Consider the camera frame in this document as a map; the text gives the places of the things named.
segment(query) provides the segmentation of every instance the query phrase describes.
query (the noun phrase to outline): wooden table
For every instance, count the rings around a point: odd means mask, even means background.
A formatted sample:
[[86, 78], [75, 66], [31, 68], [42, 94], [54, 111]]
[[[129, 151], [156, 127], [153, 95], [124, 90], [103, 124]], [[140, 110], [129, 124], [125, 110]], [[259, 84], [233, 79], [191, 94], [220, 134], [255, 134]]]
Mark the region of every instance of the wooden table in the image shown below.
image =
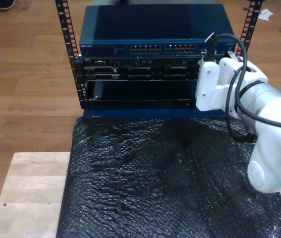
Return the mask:
[[0, 196], [0, 238], [55, 238], [69, 152], [15, 153]]

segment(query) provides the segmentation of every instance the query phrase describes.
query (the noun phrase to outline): metal bracket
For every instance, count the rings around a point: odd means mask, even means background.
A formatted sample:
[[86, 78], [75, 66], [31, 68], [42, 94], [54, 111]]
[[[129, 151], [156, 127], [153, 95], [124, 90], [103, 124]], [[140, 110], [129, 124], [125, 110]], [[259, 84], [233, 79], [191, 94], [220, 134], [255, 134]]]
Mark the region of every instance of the metal bracket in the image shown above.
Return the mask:
[[[262, 0], [251, 0], [248, 8], [248, 12], [246, 15], [246, 20], [244, 23], [244, 28], [241, 33], [240, 39], [244, 43], [244, 46], [246, 48], [246, 51], [248, 51], [251, 38], [254, 34], [256, 22], [258, 20], [258, 16], [260, 13], [260, 8], [262, 5]], [[241, 47], [238, 46], [236, 51], [237, 56], [242, 56]]]

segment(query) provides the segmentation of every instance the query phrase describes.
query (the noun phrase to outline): shoe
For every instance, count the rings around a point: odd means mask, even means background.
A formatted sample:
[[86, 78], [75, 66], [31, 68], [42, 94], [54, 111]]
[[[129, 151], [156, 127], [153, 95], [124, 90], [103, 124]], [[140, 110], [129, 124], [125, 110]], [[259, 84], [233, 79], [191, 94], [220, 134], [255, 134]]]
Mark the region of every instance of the shoe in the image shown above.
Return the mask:
[[0, 0], [0, 10], [6, 11], [15, 5], [16, 0]]

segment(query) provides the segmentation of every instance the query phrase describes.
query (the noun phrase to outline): blue network switch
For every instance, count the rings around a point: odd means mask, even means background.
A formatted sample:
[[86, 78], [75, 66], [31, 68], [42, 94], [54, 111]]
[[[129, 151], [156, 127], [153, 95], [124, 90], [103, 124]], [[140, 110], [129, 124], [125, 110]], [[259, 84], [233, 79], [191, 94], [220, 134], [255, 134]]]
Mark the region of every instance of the blue network switch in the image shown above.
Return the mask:
[[[87, 6], [80, 49], [83, 58], [198, 56], [213, 32], [233, 34], [221, 4]], [[217, 43], [218, 55], [234, 49]]]

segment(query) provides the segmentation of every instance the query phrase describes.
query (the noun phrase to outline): wooden floor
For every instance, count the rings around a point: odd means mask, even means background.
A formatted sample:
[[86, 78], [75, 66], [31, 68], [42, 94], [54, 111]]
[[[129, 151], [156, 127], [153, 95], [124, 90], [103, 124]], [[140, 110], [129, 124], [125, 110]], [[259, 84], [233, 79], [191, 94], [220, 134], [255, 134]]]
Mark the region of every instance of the wooden floor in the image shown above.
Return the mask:
[[[240, 36], [248, 2], [218, 2]], [[77, 39], [87, 4], [69, 3]], [[274, 15], [257, 23], [249, 60], [281, 90], [281, 0], [265, 8]], [[0, 193], [14, 152], [70, 151], [81, 115], [54, 0], [17, 0], [0, 12]]]

